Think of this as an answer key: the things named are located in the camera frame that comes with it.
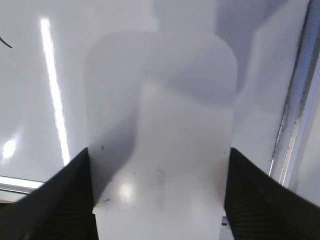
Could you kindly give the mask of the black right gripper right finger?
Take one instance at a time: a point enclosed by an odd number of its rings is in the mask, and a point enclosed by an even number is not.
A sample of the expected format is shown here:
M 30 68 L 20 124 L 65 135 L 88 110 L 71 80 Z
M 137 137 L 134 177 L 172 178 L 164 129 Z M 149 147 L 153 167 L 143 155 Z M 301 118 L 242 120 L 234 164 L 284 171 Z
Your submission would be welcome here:
M 318 240 L 320 208 L 230 149 L 224 210 L 236 240 Z

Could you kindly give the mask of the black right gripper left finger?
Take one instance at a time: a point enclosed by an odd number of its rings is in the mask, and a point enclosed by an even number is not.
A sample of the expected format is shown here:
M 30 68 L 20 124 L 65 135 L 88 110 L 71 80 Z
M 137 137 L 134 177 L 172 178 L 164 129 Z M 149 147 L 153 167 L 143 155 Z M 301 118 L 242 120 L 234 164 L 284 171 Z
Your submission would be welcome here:
M 97 240 L 88 149 L 21 200 L 0 210 L 2 240 Z

